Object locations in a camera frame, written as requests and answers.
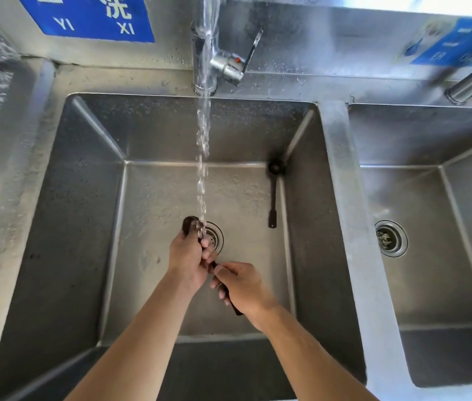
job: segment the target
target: faucet handle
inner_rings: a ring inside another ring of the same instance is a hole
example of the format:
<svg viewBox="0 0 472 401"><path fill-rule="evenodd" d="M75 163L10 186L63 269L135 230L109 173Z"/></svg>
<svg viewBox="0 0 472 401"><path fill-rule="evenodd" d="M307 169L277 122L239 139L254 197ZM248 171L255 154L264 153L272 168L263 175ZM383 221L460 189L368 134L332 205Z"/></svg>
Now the faucet handle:
<svg viewBox="0 0 472 401"><path fill-rule="evenodd" d="M247 70L247 66L253 53L255 53L256 46L259 44L260 37L264 31L261 29L256 35L253 46L249 51L247 59L243 59L236 53L228 53L224 50L219 50L218 53L211 60L212 66L221 73L222 77L233 85L240 84L244 73Z"/></svg>

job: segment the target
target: hand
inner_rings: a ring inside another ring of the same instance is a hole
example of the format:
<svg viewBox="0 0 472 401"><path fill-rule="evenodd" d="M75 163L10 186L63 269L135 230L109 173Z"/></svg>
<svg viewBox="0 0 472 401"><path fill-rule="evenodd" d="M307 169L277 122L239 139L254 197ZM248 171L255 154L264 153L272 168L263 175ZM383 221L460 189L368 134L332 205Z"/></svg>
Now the hand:
<svg viewBox="0 0 472 401"><path fill-rule="evenodd" d="M239 263L230 261L218 265L215 270L215 277L210 283L211 288L218 287L219 298L226 305L231 301L234 306L243 312L253 326L262 331L261 317L264 312L279 306L273 293L264 285L262 277L255 266L251 263ZM230 292L230 300L226 298L226 292L220 283L226 285Z"/></svg>
<svg viewBox="0 0 472 401"><path fill-rule="evenodd" d="M193 222L188 236L182 230L169 246L169 267L167 273L189 284L193 294L200 289L208 275L209 264L217 253L209 239L197 240L197 223Z"/></svg>

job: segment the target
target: sticker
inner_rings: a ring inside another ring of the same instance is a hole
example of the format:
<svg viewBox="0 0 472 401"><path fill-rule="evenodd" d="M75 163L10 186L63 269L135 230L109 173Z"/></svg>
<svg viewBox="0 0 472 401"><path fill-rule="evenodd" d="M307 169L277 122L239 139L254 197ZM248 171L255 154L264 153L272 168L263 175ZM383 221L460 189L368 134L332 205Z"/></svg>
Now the sticker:
<svg viewBox="0 0 472 401"><path fill-rule="evenodd" d="M19 0L47 35L154 42L143 0Z"/></svg>
<svg viewBox="0 0 472 401"><path fill-rule="evenodd" d="M429 19L396 61L412 65L472 66L472 18Z"/></svg>

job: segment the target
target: sink drain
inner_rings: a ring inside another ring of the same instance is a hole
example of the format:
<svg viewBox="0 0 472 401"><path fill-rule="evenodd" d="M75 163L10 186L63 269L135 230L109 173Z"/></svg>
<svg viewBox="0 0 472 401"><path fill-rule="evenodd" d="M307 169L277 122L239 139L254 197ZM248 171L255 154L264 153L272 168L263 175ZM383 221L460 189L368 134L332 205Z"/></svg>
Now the sink drain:
<svg viewBox="0 0 472 401"><path fill-rule="evenodd" d="M221 229L219 228L219 226L217 226L213 222L207 221L206 234L210 238L210 242L212 242L213 244L213 249L219 255L219 253L223 249L223 243L224 243L223 232L221 232Z"/></svg>
<svg viewBox="0 0 472 401"><path fill-rule="evenodd" d="M407 235L397 223L387 220L379 221L375 224L375 232L382 254L396 258L406 252Z"/></svg>

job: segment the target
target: person's right arm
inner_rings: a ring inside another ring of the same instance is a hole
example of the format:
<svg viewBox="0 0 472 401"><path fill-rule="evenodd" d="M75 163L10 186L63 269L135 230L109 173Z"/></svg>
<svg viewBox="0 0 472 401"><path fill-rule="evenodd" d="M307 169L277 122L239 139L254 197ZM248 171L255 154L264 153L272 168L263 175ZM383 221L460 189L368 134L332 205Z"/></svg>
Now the person's right arm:
<svg viewBox="0 0 472 401"><path fill-rule="evenodd" d="M253 265L228 262L214 272L210 286L225 284L234 306L268 337L299 401L377 400L277 302ZM219 297L230 304L222 288Z"/></svg>

